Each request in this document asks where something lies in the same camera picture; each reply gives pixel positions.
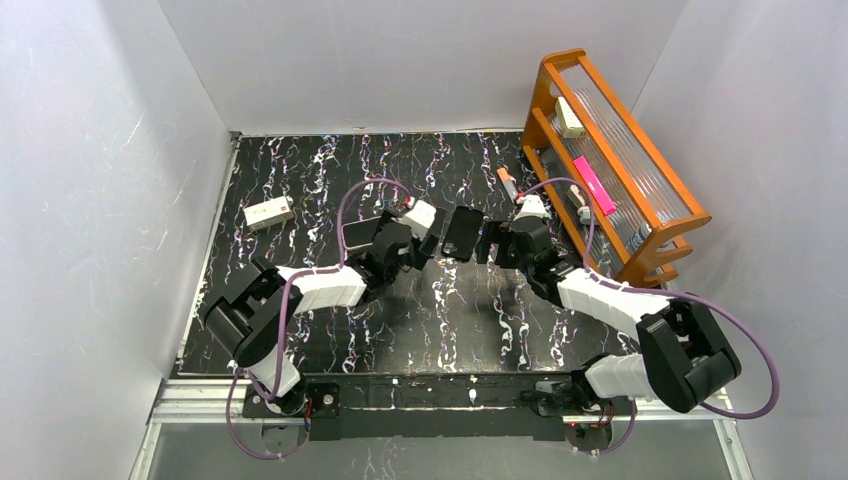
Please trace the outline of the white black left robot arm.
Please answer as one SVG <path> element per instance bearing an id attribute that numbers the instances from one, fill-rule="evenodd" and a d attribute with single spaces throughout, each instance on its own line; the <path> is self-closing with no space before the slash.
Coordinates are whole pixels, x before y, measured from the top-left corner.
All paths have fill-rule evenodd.
<path id="1" fill-rule="evenodd" d="M 199 311 L 201 325 L 251 379 L 265 400 L 285 396 L 300 380 L 286 356 L 292 316 L 375 301 L 397 276 L 421 270 L 435 255 L 446 212 L 419 202 L 403 214 L 386 211 L 365 246 L 341 265 L 275 266 L 254 260 Z"/>

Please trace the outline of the pink cased smartphone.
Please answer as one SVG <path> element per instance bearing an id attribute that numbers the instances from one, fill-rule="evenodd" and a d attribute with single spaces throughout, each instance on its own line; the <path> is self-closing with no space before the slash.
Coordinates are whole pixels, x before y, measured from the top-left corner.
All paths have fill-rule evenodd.
<path id="1" fill-rule="evenodd" d="M 344 249 L 350 252 L 371 245 L 380 227 L 380 222 L 381 217 L 376 216 L 344 223 L 342 225 Z"/>

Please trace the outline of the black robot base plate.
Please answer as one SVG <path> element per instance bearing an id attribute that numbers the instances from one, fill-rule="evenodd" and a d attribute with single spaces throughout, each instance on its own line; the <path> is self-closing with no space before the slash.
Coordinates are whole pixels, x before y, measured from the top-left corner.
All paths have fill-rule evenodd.
<path id="1" fill-rule="evenodd" d="M 246 419 L 306 421 L 315 441 L 395 437 L 530 437 L 590 451 L 611 445 L 624 404 L 600 406 L 567 374 L 305 374 L 284 397 L 253 387 Z"/>

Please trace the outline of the black phone case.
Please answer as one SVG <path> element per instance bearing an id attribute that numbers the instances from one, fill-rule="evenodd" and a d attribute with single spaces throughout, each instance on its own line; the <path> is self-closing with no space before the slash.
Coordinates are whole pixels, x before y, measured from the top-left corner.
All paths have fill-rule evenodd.
<path id="1" fill-rule="evenodd" d="M 442 242 L 445 257 L 469 262 L 475 253 L 485 214 L 466 206 L 457 206 Z"/>

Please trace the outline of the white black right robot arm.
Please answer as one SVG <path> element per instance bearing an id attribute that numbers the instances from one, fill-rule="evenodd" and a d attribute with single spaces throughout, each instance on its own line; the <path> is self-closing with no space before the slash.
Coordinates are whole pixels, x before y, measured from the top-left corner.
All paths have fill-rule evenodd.
<path id="1" fill-rule="evenodd" d="M 582 407 L 617 397 L 658 399 L 687 413 L 742 372 L 710 310 L 697 302 L 603 279 L 559 254 L 539 217 L 488 221 L 477 259 L 515 269 L 549 303 L 588 315 L 625 334 L 636 354 L 600 354 L 555 392 Z"/>

